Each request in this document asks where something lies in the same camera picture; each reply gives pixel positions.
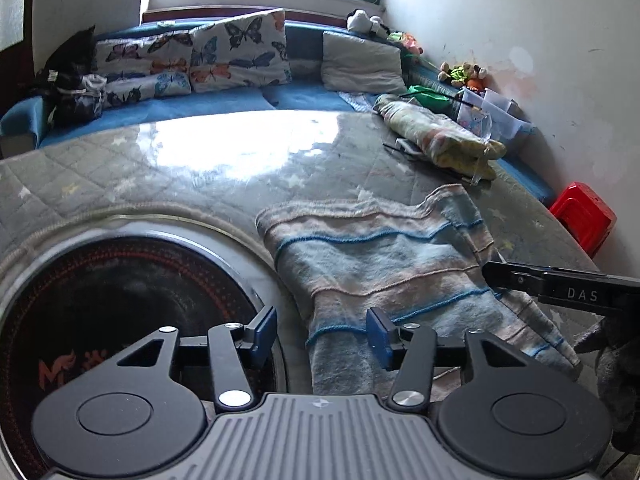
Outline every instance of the gray ribbed plate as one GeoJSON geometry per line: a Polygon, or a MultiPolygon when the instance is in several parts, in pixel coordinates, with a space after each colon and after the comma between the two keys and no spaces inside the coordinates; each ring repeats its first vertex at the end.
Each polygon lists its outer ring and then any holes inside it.
{"type": "MultiPolygon", "coordinates": [[[[220,416],[201,444],[154,480],[479,480],[417,415],[372,395],[269,394],[251,412],[220,416]]],[[[55,474],[49,480],[62,480],[55,474]]],[[[580,480],[593,479],[581,475],[580,480]]]]}

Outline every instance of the silver bolt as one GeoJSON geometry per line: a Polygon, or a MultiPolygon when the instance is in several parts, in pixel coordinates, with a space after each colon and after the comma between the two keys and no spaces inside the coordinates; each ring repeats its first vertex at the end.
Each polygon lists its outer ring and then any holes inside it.
{"type": "Polygon", "coordinates": [[[232,408],[244,406],[251,401],[251,395],[243,390],[227,390],[218,396],[220,403],[232,408]]]}
{"type": "Polygon", "coordinates": [[[418,406],[424,402],[424,395],[415,390],[403,390],[396,393],[392,399],[400,406],[418,406]]]}

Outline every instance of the black circular glass surface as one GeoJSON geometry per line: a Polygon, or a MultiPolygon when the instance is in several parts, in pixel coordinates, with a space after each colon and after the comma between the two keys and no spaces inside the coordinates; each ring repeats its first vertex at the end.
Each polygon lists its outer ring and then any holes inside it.
{"type": "MultiPolygon", "coordinates": [[[[31,438],[31,417],[53,390],[161,326],[180,336],[255,315],[241,287],[213,260],[146,237],[93,242],[60,256],[23,288],[0,332],[0,428],[29,479],[46,471],[31,438]]],[[[275,390],[271,360],[249,380],[257,395],[275,390]]],[[[181,382],[202,399],[207,370],[181,382]]]]}

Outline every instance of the white plush toy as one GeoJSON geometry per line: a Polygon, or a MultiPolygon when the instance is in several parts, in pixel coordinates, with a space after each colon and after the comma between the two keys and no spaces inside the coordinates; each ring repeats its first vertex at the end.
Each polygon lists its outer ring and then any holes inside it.
{"type": "Polygon", "coordinates": [[[354,10],[347,17],[347,30],[367,36],[377,36],[383,40],[386,40],[389,35],[389,29],[382,23],[380,16],[369,17],[362,9],[354,10]]]}

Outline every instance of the red plastic stool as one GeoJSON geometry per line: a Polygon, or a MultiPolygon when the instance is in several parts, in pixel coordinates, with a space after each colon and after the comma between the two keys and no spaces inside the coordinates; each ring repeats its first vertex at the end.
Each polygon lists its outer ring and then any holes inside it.
{"type": "Polygon", "coordinates": [[[591,258],[618,219],[593,189],[581,182],[569,184],[549,211],[591,258]]]}

